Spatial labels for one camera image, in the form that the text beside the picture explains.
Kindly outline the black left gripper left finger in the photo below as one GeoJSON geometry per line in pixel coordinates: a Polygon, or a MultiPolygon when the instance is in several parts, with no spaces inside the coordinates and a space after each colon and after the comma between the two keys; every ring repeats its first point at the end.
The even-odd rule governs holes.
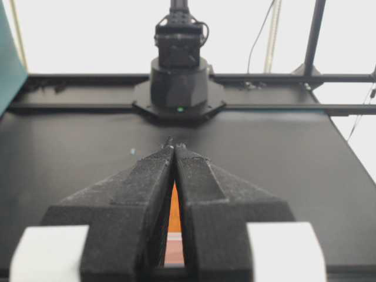
{"type": "Polygon", "coordinates": [[[49,206],[25,229],[11,281],[137,281],[165,262],[172,140],[132,167],[49,206]]]}

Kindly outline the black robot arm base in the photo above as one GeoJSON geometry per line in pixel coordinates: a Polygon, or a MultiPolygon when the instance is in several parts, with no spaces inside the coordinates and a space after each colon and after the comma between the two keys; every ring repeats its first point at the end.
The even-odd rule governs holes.
{"type": "Polygon", "coordinates": [[[220,110],[224,87],[210,79],[210,66],[200,49],[209,27],[191,13],[187,1],[171,1],[155,27],[159,55],[151,62],[149,80],[136,85],[133,106],[160,120],[202,120],[220,110]]]}

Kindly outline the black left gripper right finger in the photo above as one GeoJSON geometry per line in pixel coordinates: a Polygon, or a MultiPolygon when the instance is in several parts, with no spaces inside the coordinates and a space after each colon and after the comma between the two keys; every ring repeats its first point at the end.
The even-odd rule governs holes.
{"type": "Polygon", "coordinates": [[[326,281],[322,248],[287,201],[174,149],[184,259],[199,281],[326,281]]]}

